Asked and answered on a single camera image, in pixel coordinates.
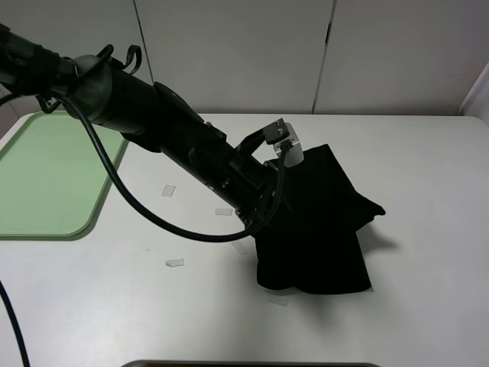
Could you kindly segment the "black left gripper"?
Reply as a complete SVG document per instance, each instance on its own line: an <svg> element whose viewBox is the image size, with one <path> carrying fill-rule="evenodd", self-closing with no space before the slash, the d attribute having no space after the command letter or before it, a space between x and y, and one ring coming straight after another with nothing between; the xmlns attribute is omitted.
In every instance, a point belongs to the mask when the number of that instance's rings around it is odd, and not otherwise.
<svg viewBox="0 0 489 367"><path fill-rule="evenodd" d="M264 218L275 191L278 163L261 163L251 155L232 152L208 159L209 184L229 203L245 227Z"/></svg>

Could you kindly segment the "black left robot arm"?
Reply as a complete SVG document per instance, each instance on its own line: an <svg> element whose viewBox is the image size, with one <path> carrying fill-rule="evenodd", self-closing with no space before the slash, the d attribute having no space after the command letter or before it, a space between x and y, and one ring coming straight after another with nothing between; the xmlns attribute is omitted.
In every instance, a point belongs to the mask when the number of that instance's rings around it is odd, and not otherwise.
<svg viewBox="0 0 489 367"><path fill-rule="evenodd" d="M173 90L135 76L141 49L127 60L112 46L70 59L1 29L1 82L14 96L34 96L43 112L59 106L76 119L119 132L143 149L162 153L214 190L237 210L246 226L266 225L280 204L276 171L258 162L255 150L288 136L283 119L231 146L225 133L204 121Z"/></svg>

